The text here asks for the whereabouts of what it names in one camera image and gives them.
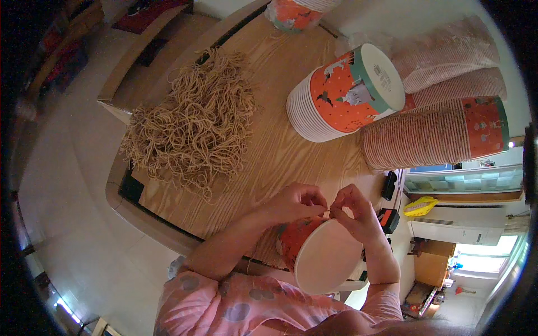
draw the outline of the window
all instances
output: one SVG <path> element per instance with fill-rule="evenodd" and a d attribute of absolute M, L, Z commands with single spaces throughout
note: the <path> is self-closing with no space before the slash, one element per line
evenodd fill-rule
<path fill-rule="evenodd" d="M 500 273 L 508 262 L 514 248 L 517 235 L 503 235 L 496 246 L 457 244 L 456 250 L 461 254 L 457 262 L 461 270 L 480 273 Z"/>

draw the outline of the orange paper bowl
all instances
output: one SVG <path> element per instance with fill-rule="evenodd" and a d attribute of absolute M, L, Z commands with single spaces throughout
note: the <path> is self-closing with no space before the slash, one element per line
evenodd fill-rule
<path fill-rule="evenodd" d="M 313 217 L 283 224 L 277 251 L 304 292 L 326 294 L 344 283 L 363 245 L 336 219 Z"/>

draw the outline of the pile of string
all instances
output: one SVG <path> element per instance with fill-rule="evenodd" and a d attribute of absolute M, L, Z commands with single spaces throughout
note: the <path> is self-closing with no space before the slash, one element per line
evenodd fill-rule
<path fill-rule="evenodd" d="M 243 169 L 258 105 L 246 54 L 219 48 L 203 56 L 203 64 L 174 71 L 172 91 L 158 106 L 133 112 L 121 150 L 150 178 L 171 181 L 208 202 L 218 176 L 229 181 Z"/>

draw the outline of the woman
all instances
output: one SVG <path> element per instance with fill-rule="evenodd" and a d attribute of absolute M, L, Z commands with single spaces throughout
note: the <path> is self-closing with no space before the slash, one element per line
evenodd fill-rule
<path fill-rule="evenodd" d="M 351 209 L 348 217 L 343 207 Z M 271 277 L 231 273 L 262 233 L 275 225 L 322 216 L 319 187 L 292 183 L 192 252 L 164 285 L 154 334 L 162 335 L 365 335 L 458 333 L 422 321 L 404 323 L 400 267 L 376 212 L 354 184 L 338 192 L 330 216 L 364 244 L 368 260 L 366 302 L 357 311 L 327 296 L 310 296 Z"/>

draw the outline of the white tile floor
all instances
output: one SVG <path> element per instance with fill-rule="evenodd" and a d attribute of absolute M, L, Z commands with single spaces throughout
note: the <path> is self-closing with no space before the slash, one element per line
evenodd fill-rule
<path fill-rule="evenodd" d="M 64 94 L 47 97 L 19 191 L 37 258 L 65 302 L 83 321 L 102 316 L 130 336 L 151 334 L 166 267 L 178 256 L 117 216 L 105 200 L 125 126 L 96 97 L 134 38 L 107 28 L 92 36 L 88 65 Z M 404 296 L 413 280 L 408 242 L 400 223 L 393 248 Z"/>

